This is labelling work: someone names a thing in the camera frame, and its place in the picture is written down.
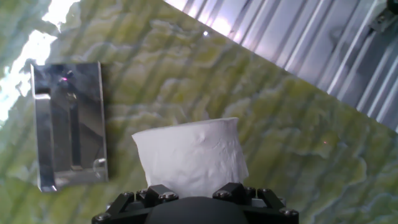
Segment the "corrugated metal wall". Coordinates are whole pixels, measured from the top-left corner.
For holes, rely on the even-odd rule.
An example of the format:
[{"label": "corrugated metal wall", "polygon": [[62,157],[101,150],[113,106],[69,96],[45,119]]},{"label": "corrugated metal wall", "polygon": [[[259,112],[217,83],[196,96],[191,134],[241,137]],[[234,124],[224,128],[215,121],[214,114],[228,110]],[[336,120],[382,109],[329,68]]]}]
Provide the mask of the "corrugated metal wall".
[{"label": "corrugated metal wall", "polygon": [[165,0],[398,132],[398,23],[379,0]]}]

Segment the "metal plate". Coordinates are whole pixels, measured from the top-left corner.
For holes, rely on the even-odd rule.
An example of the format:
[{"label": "metal plate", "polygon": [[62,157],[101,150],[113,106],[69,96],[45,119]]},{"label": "metal plate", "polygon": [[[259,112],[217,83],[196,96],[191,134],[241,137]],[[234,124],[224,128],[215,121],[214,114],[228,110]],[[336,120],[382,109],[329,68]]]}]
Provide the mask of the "metal plate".
[{"label": "metal plate", "polygon": [[108,181],[99,63],[32,65],[38,185]]},{"label": "metal plate", "polygon": [[236,43],[398,131],[398,22],[386,0],[165,0]]}]

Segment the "toilet paper roll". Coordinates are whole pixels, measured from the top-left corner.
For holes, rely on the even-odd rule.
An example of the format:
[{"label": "toilet paper roll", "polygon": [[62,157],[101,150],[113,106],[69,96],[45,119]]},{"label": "toilet paper roll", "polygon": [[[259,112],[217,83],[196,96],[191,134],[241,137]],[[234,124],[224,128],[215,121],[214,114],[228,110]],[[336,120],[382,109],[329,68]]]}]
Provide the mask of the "toilet paper roll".
[{"label": "toilet paper roll", "polygon": [[133,134],[148,186],[163,184],[180,198],[211,197],[249,175],[236,125],[212,119]]}]

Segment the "stainless steel plate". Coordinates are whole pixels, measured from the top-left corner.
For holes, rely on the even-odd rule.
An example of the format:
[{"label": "stainless steel plate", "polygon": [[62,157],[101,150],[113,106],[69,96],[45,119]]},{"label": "stainless steel plate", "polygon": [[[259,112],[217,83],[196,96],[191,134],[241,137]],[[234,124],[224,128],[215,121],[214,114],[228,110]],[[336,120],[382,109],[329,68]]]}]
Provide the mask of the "stainless steel plate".
[{"label": "stainless steel plate", "polygon": [[108,180],[99,63],[32,65],[39,189]]}]

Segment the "green marble surface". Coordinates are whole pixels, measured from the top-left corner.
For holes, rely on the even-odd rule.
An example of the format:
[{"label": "green marble surface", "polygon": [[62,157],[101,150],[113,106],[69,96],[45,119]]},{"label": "green marble surface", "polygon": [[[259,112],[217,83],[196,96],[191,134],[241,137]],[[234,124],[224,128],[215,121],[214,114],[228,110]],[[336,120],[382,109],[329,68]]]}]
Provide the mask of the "green marble surface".
[{"label": "green marble surface", "polygon": [[[90,223],[146,187],[132,134],[231,116],[245,184],[285,197],[302,223],[396,223],[396,133],[164,2],[75,2],[0,1],[1,224]],[[109,183],[39,192],[32,61],[103,63]]]}]

